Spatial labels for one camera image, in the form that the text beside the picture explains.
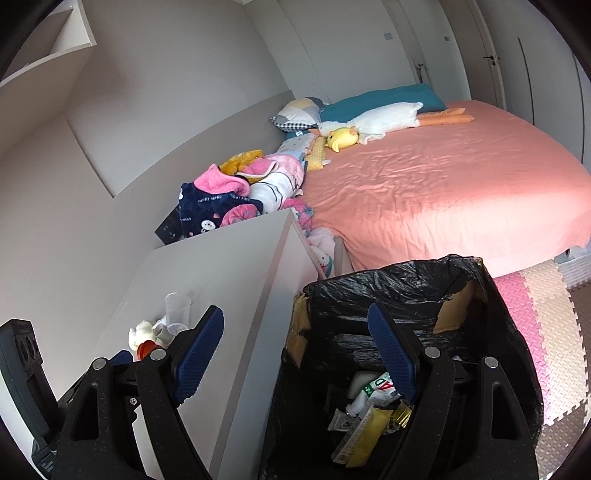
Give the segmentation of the white bear figurine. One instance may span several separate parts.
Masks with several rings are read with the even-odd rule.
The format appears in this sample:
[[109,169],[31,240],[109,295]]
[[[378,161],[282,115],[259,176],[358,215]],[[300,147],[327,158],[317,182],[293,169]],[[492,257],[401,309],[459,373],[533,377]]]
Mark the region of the white bear figurine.
[[136,361],[138,361],[136,358],[137,347],[145,340],[153,340],[156,342],[153,324],[149,321],[141,321],[135,327],[130,328],[128,331],[128,346],[132,351]]

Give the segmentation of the pink fleece garment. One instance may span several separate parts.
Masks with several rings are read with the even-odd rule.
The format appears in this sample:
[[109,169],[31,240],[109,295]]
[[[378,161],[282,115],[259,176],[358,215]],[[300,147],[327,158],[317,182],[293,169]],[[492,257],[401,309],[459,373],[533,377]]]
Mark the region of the pink fleece garment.
[[215,164],[211,164],[207,170],[193,181],[194,187],[209,194],[235,193],[238,196],[248,197],[250,185],[242,177],[224,174]]

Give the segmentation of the white bedside table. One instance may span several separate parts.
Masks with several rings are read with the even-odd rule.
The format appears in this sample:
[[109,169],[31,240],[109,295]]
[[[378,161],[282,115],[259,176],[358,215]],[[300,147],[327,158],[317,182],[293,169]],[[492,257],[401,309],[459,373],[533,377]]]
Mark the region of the white bedside table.
[[130,328],[163,315],[167,294],[190,297],[181,353],[147,360],[172,367],[180,421],[211,478],[256,479],[294,298],[321,273],[287,210],[162,247],[136,271],[95,353],[126,348]]

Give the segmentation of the clear plastic measuring cup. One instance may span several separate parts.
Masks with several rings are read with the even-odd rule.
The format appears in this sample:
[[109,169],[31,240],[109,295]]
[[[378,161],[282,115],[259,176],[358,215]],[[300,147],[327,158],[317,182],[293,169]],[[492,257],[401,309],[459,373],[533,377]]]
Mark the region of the clear plastic measuring cup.
[[175,336],[188,329],[190,319],[190,297],[178,292],[169,293],[164,299],[166,328]]

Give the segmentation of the white green labelled bottle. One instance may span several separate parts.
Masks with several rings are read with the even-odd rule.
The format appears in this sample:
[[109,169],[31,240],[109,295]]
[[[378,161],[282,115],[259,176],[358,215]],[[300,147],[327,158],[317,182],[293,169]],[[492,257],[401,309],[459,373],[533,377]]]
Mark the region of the white green labelled bottle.
[[346,407],[346,414],[349,417],[358,417],[361,413],[366,412],[370,406],[388,406],[400,397],[401,394],[394,386],[391,375],[384,372],[363,385],[360,391],[353,396],[352,402]]

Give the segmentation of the yellow snack wrapper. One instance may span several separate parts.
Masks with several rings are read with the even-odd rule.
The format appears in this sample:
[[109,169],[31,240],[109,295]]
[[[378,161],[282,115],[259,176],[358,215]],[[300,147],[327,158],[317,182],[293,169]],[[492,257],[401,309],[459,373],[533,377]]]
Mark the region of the yellow snack wrapper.
[[387,430],[392,410],[370,407],[362,420],[356,420],[332,455],[332,461],[348,468],[367,463],[380,437]]

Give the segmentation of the white wardrobe doors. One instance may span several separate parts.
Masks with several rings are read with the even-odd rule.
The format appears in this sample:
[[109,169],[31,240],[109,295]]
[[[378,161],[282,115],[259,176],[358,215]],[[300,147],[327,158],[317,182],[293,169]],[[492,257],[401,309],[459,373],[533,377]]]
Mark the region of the white wardrobe doors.
[[552,23],[528,1],[478,3],[500,60],[508,110],[590,167],[590,80]]

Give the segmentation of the teal pillow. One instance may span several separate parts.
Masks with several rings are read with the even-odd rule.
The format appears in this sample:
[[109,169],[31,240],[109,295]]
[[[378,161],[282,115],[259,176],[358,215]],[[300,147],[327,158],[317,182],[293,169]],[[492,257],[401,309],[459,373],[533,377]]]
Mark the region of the teal pillow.
[[394,103],[422,103],[419,113],[440,112],[447,109],[446,104],[427,84],[414,84],[386,90],[374,90],[358,96],[342,99],[325,106],[321,112],[322,121],[348,122],[375,108]]

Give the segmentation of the pastel foam floor mat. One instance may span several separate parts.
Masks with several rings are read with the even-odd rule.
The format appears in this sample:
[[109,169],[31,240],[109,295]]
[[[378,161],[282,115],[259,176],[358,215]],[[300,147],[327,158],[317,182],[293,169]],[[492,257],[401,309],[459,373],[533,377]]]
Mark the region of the pastel foam floor mat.
[[590,420],[590,262],[546,261],[495,279],[529,347],[543,397],[539,475],[557,472]]

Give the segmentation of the orange ribbed plastic cap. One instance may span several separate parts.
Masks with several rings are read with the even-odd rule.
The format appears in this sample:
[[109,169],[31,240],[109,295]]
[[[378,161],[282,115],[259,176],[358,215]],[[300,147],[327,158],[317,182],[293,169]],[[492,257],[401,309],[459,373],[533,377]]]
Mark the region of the orange ribbed plastic cap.
[[159,345],[153,340],[143,341],[136,350],[136,358],[138,361],[142,361],[146,358],[153,350],[157,349]]

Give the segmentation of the hello kitty pink cloth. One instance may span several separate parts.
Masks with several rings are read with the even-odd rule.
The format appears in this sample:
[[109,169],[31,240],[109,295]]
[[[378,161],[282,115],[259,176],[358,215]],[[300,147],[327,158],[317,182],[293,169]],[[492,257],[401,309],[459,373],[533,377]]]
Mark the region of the hello kitty pink cloth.
[[335,235],[332,230],[327,227],[315,227],[312,224],[314,209],[301,199],[291,198],[283,207],[293,211],[325,276],[329,278],[335,275]]

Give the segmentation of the black wall socket panel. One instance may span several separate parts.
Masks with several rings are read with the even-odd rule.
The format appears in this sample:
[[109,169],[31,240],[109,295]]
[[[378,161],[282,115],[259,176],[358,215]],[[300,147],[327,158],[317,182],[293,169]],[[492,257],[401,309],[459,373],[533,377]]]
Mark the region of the black wall socket panel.
[[183,239],[182,225],[180,221],[179,206],[176,206],[160,223],[154,234],[163,245],[170,245]]

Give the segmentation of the white room door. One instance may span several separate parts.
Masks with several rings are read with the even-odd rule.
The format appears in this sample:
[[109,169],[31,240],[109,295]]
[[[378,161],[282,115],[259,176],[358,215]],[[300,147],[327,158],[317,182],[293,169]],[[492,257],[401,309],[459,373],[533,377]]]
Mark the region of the white room door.
[[478,3],[453,1],[450,9],[472,99],[506,110],[500,57]]

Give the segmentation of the wall shelf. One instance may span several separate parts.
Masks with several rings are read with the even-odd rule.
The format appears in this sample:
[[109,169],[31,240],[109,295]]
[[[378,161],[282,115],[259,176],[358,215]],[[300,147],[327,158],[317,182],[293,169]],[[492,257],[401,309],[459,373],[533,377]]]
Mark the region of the wall shelf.
[[96,41],[82,1],[62,1],[34,28],[17,51],[1,81],[53,54],[94,47]]

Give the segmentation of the white goose plush toy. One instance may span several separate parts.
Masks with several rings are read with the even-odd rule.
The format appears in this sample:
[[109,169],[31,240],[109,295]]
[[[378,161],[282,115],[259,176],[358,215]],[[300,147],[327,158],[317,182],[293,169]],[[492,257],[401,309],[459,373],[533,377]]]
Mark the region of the white goose plush toy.
[[475,120],[461,107],[420,113],[422,107],[421,102],[398,102],[363,112],[345,123],[324,121],[318,124],[317,130],[322,137],[328,138],[329,134],[339,128],[354,128],[360,142],[366,144],[370,140],[383,139],[394,131],[427,126],[462,125]]

